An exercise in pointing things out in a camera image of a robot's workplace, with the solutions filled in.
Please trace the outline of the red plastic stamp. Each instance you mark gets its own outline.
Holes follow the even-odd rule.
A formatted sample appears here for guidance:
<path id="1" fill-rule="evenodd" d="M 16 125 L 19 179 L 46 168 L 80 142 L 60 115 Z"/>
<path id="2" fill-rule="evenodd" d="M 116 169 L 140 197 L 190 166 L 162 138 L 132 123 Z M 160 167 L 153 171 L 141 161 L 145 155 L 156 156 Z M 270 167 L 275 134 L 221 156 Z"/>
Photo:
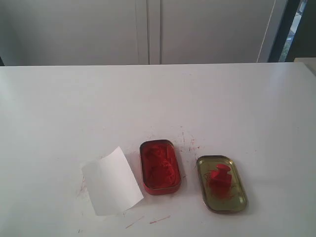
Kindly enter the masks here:
<path id="1" fill-rule="evenodd" d="M 225 164 L 216 165 L 216 170 L 210 171 L 208 185 L 218 199 L 225 199 L 229 196 L 232 185 L 231 168 Z"/>

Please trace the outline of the red ink paste tin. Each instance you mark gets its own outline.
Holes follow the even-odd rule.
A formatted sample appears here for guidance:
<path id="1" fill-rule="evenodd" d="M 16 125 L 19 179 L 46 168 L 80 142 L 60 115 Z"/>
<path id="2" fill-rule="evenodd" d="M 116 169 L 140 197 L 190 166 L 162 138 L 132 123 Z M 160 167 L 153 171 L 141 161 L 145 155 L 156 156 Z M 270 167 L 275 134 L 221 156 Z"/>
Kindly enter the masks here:
<path id="1" fill-rule="evenodd" d="M 166 139 L 140 145 L 143 186 L 147 193 L 168 195 L 179 190 L 181 173 L 172 142 Z"/>

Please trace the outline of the white paper sheet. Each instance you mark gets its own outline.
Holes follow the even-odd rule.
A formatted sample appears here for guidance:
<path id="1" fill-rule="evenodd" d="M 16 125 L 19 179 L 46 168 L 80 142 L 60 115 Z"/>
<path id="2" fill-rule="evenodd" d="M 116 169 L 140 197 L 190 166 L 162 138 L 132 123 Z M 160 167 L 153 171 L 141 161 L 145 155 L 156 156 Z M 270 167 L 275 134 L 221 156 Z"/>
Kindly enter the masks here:
<path id="1" fill-rule="evenodd" d="M 120 147 L 85 164 L 82 174 L 97 216 L 122 213 L 144 198 Z"/>

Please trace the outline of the brass tin lid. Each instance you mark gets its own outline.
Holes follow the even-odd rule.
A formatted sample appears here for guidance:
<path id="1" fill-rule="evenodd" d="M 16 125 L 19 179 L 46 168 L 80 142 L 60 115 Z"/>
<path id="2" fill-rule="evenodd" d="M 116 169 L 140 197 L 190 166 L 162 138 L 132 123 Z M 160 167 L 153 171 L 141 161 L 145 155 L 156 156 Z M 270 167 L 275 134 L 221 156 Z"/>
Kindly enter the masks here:
<path id="1" fill-rule="evenodd" d="M 215 213 L 238 213 L 248 200 L 238 169 L 223 155 L 206 155 L 197 159 L 197 174 L 206 207 Z"/>

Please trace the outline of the white cabinet doors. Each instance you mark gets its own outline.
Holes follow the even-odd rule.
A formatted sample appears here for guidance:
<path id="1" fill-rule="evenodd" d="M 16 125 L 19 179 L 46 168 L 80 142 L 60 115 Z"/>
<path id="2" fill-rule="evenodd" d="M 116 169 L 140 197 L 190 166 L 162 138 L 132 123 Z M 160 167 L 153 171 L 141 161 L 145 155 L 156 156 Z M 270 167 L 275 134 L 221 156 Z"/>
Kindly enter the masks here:
<path id="1" fill-rule="evenodd" d="M 267 62 L 284 0 L 3 0 L 7 66 Z"/>

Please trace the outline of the dark window frame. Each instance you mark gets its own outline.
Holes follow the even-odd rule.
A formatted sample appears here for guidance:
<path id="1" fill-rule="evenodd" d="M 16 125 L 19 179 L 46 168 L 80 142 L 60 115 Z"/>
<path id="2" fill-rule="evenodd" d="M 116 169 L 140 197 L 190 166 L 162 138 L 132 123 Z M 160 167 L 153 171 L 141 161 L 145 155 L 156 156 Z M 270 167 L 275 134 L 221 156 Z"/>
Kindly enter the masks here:
<path id="1" fill-rule="evenodd" d="M 293 62 L 316 56 L 316 2 L 289 0 L 269 53 L 268 62 Z"/>

